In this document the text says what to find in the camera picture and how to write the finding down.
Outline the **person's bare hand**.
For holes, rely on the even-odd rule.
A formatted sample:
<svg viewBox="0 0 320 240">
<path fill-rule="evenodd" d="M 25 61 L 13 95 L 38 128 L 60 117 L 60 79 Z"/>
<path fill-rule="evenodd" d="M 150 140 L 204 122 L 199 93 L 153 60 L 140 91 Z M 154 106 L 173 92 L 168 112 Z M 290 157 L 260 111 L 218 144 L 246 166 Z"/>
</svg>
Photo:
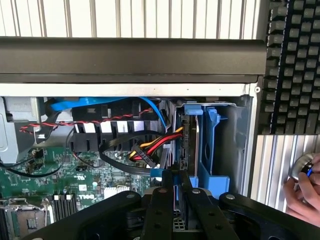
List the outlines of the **person's bare hand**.
<svg viewBox="0 0 320 240">
<path fill-rule="evenodd" d="M 298 182 L 289 178 L 283 185 L 286 200 L 286 213 L 310 223 L 320 226 L 320 155 L 316 154 L 312 160 L 312 173 L 307 176 L 301 172 Z"/>
</svg>

